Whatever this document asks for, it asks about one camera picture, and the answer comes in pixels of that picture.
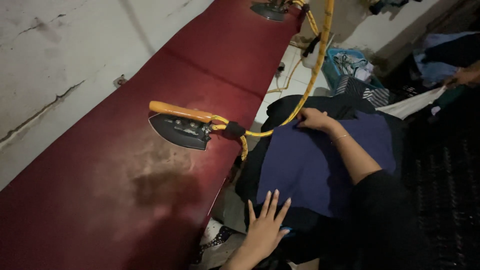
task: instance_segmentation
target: blue basket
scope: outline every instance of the blue basket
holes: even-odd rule
[[[357,58],[365,59],[365,56],[363,55],[363,53],[354,49],[328,49],[327,50],[327,56],[325,57],[325,61],[322,66],[322,71],[325,75],[325,79],[327,80],[327,83],[328,83],[328,86],[330,87],[332,95],[335,95],[336,87],[338,86],[338,81],[340,79],[340,76],[343,75],[342,73],[340,73],[340,71],[335,65],[335,62],[333,61],[333,57],[339,52],[350,54]],[[368,85],[372,89],[384,88],[382,83],[374,75],[372,75],[372,80]]]

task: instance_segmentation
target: ironing board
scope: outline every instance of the ironing board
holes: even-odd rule
[[[241,144],[175,146],[158,100],[250,127],[304,15],[215,0],[0,192],[0,269],[185,269]]]

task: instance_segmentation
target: navy blue fabric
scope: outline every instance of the navy blue fabric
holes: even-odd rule
[[[394,173],[392,137],[383,116],[357,111],[356,119],[339,122],[384,170]],[[262,165],[257,203],[265,201],[267,191],[278,189],[279,204],[291,197],[293,207],[348,218],[352,184],[339,152],[324,132],[299,129],[296,124],[274,129]]]

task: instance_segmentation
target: person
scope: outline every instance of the person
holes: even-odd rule
[[[354,188],[351,194],[352,224],[360,249],[362,269],[423,269],[430,262],[429,244],[417,227],[408,193],[398,179],[382,170],[378,163],[348,134],[343,126],[326,112],[303,108],[297,116],[299,128],[326,132],[338,149]],[[259,217],[248,201],[250,226],[243,244],[220,268],[250,270],[267,258],[282,237],[280,230],[291,200],[288,199],[275,217],[279,192],[270,203],[266,195]]]

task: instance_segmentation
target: gold bracelet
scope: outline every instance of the gold bracelet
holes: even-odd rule
[[[333,140],[332,143],[333,143],[333,142],[336,142],[336,141],[338,141],[339,139],[341,139],[341,138],[343,138],[343,137],[346,137],[346,136],[351,136],[351,135],[350,135],[350,134],[347,134],[347,135],[340,136],[340,137],[336,138],[335,140]]]

